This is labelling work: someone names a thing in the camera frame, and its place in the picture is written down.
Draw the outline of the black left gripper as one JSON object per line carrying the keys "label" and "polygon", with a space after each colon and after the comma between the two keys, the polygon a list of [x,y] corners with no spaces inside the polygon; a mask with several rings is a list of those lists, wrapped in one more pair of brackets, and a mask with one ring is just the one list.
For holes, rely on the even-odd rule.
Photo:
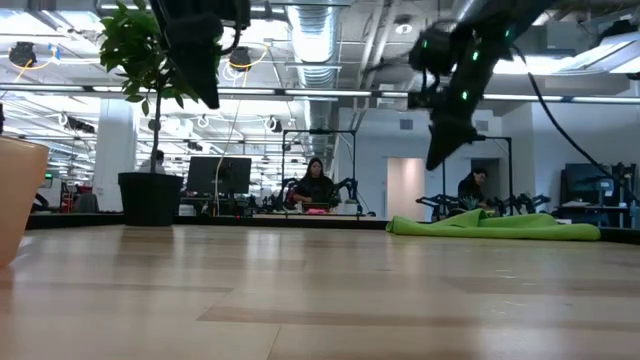
{"label": "black left gripper", "polygon": [[[228,55],[239,45],[250,25],[249,0],[150,0],[160,31],[160,46],[211,46],[216,55]],[[219,95],[214,56],[202,49],[179,49],[174,64],[189,87],[210,109],[218,109]]]}

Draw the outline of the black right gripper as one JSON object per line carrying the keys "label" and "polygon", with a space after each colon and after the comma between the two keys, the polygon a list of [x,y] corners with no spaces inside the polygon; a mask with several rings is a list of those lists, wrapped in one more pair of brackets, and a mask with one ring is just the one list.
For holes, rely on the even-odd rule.
{"label": "black right gripper", "polygon": [[431,91],[428,171],[435,170],[458,148],[480,136],[472,124],[472,117],[482,97],[482,94],[473,95],[468,89],[456,87],[434,87]]}

